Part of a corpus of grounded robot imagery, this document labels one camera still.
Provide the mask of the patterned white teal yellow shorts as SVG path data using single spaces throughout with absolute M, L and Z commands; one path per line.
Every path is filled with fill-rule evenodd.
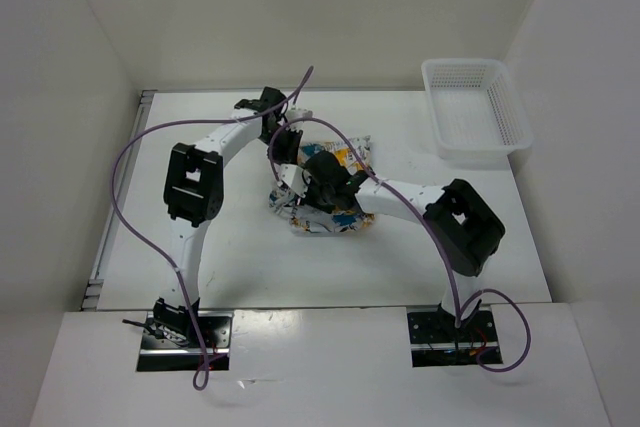
M 304 163 L 313 155 L 329 151 L 350 174 L 362 169 L 344 141 L 303 141 L 298 151 L 298 161 Z M 359 231 L 371 227 L 376 218 L 373 214 L 363 214 L 353 210 L 331 212 L 305 205 L 296 194 L 284 185 L 272 184 L 268 197 L 268 208 L 276 216 L 288 221 L 291 230 L 297 234 L 329 235 Z

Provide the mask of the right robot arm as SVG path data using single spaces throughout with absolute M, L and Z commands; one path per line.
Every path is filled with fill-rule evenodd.
M 474 187 L 464 179 L 426 186 L 351 173 L 329 152 L 303 165 L 303 200 L 323 210 L 385 215 L 422 226 L 434 242 L 449 287 L 439 308 L 440 332 L 460 340 L 474 326 L 479 308 L 478 279 L 502 241 L 506 228 Z

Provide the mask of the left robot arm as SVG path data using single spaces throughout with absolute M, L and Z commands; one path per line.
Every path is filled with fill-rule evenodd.
M 166 255 L 173 277 L 153 307 L 157 337 L 180 347 L 198 343 L 199 268 L 207 230 L 224 201 L 224 169 L 248 144 L 268 144 L 286 121 L 297 95 L 266 87 L 257 99 L 242 99 L 210 134 L 171 149 L 163 190 L 170 217 Z

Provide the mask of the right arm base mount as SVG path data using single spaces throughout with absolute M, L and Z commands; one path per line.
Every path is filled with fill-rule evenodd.
M 439 306 L 408 309 L 406 313 L 412 366 L 445 367 L 503 363 L 494 317 L 481 308 L 454 326 L 454 318 Z

